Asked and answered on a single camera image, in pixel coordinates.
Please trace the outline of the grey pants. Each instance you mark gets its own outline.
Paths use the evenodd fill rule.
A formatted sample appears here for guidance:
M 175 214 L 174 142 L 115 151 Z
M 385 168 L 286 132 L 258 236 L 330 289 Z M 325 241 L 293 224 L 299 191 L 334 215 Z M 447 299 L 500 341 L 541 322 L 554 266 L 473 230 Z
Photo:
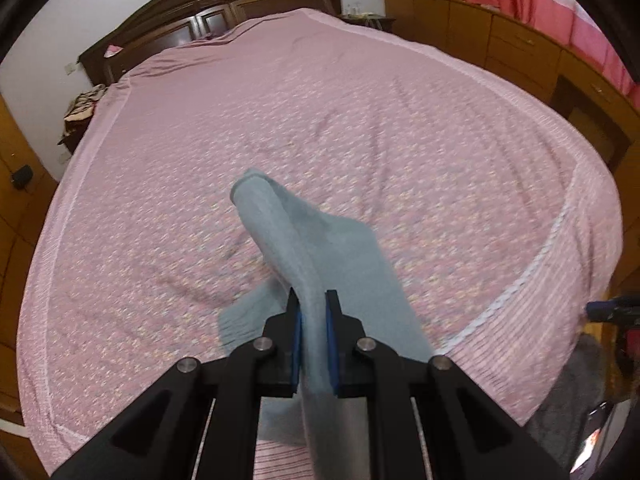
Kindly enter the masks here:
M 434 350 L 418 317 L 365 224 L 325 214 L 254 169 L 235 182 L 231 200 L 271 275 L 218 316 L 224 348 L 258 336 L 291 292 L 302 311 L 302 384 L 292 399 L 264 401 L 258 437 L 305 445 L 318 479 L 367 479 L 366 404 L 337 399 L 330 382 L 326 291 L 336 291 L 343 312 L 367 335 L 426 362 Z

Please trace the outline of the grey fuzzy sleeve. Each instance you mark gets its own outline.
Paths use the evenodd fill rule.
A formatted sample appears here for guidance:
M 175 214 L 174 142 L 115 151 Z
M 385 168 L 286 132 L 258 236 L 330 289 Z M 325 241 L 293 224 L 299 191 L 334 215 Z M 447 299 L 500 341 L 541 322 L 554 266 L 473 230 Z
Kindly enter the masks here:
M 588 414 L 604 400 L 604 374 L 601 345 L 581 334 L 548 396 L 526 422 L 527 433 L 566 471 Z

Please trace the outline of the pink floral bedspread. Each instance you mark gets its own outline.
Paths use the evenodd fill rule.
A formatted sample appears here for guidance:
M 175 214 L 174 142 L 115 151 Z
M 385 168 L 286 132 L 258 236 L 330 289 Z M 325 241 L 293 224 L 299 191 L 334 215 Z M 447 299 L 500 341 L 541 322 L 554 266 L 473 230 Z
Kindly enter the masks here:
M 17 331 L 54 471 L 269 276 L 230 198 L 257 169 L 375 232 L 419 334 L 517 422 L 544 402 L 620 258 L 592 145 L 513 84 L 313 10 L 152 56 L 99 102 L 53 197 Z

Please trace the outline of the wooden cabinet under window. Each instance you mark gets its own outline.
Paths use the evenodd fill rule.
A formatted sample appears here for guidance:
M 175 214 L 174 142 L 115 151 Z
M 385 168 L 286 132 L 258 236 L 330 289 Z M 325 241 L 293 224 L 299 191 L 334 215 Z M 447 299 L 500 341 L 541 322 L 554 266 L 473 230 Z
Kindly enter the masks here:
M 384 0 L 395 35 L 516 84 L 570 122 L 612 172 L 623 215 L 616 292 L 639 288 L 639 113 L 586 61 L 513 18 L 464 0 Z

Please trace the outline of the wooden wardrobe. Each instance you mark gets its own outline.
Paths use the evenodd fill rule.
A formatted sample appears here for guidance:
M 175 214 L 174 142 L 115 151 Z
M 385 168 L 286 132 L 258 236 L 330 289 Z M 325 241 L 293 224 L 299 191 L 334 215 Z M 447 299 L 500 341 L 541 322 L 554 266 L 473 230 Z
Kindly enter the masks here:
M 34 170 L 32 182 L 16 190 L 11 174 Z M 26 436 L 18 393 L 16 336 L 32 256 L 56 182 L 29 146 L 6 104 L 1 105 L 1 470 L 26 479 L 47 473 Z

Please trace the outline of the pile of clothes on nightstand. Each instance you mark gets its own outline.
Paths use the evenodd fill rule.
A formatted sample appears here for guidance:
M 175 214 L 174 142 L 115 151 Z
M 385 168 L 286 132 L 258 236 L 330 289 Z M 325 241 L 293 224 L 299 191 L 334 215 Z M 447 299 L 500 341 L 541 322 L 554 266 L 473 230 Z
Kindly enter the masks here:
M 106 90 L 105 84 L 97 84 L 92 89 L 78 94 L 70 103 L 63 119 L 63 134 L 58 141 L 58 145 L 64 145 L 70 154 L 74 154 L 77 150 L 90 125 L 96 106 Z

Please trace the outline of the black wardrobe knob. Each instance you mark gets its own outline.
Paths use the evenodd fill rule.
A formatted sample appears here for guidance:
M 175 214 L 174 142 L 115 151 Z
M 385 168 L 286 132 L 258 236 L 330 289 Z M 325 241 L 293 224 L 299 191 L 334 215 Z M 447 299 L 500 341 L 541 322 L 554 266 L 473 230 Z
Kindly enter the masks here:
M 34 177 L 34 170 L 29 165 L 21 166 L 11 174 L 11 183 L 16 190 L 24 190 Z

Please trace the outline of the pink item on headboard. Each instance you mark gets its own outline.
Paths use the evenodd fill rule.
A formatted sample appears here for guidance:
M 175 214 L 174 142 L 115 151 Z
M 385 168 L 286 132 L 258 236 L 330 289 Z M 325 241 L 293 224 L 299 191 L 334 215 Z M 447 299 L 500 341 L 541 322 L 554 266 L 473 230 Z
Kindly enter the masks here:
M 104 58 L 112 58 L 113 56 L 118 55 L 119 52 L 122 52 L 122 47 L 110 44 L 104 52 Z

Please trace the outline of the dark wooden headboard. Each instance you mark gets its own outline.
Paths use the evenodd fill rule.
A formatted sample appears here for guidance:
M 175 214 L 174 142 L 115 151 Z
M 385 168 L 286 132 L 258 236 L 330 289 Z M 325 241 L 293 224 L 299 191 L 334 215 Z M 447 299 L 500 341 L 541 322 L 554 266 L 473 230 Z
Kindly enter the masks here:
M 249 18 L 300 8 L 337 16 L 342 0 L 151 0 L 82 52 L 79 62 L 93 84 L 114 84 L 160 51 L 219 37 Z M 104 58 L 110 44 L 122 52 Z

